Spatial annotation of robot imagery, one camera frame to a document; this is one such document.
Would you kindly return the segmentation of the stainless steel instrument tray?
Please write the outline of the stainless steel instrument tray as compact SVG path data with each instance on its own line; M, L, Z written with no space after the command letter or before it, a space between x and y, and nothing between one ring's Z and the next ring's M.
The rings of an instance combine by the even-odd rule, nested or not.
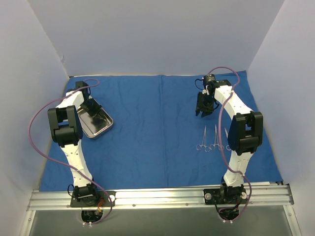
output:
M114 125L114 120L103 107L101 108L99 114L104 114L106 116L108 121L107 125L105 125L104 122L101 122L96 116L89 116L89 114L82 108L82 105L79 107L77 113L81 122L82 129L86 136L90 139L98 138L105 132L109 131Z

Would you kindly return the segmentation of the steel surgical forceps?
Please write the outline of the steel surgical forceps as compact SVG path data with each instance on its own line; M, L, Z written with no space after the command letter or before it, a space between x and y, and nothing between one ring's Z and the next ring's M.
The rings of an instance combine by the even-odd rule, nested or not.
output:
M219 144L219 136L218 136L218 129L217 125L215 124L215 135L214 135L214 143L209 145L210 150L224 150L224 146Z

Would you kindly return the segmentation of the steel hemostat clamp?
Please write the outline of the steel hemostat clamp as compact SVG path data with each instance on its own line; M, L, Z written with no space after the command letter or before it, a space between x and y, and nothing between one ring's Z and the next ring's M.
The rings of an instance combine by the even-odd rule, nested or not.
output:
M206 145L206 138L207 138L206 131L207 131L207 127L205 126L204 131L203 131L202 142L201 142L201 144L196 145L197 151L204 150L205 152L210 152L209 146Z

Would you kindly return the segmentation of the steel tweezers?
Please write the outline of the steel tweezers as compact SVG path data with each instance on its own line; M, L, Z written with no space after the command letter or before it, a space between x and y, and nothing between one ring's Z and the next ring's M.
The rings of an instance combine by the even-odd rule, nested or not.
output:
M98 114L96 117L97 117L101 122L104 122L105 125L108 124L107 118L106 118L106 116L105 116L104 114Z

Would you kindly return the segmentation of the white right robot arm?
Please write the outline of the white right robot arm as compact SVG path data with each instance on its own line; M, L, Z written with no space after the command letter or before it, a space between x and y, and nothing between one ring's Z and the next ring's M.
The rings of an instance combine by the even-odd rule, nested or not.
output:
M231 157L218 191L220 200L229 203L236 196L244 196L244 177L249 160L262 144L263 115L245 105L228 80L217 81L211 74L201 81L203 89L197 95L196 115L209 116L222 105L231 118L227 137Z

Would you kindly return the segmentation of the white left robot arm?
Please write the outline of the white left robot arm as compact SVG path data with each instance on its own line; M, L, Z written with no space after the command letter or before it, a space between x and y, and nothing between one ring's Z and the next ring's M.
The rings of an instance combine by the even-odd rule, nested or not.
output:
M75 88L78 91L68 90L67 98L47 113L52 139L64 152L73 176L73 197L88 206L94 206L99 201L99 193L83 155L83 129L77 110L82 108L94 118L101 106L90 97L87 86L84 81L77 82Z

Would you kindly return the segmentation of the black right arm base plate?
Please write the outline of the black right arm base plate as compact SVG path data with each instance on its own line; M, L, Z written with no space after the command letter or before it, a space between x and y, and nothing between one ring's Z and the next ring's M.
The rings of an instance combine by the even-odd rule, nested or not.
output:
M206 205L236 205L245 204L247 193L243 187L223 187L203 189Z

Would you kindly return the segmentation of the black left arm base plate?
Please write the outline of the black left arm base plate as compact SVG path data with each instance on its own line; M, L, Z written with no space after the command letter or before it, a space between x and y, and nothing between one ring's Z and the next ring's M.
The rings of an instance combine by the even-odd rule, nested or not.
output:
M71 198L70 207L110 207L111 203L107 195L99 190L97 196L88 196L80 199Z

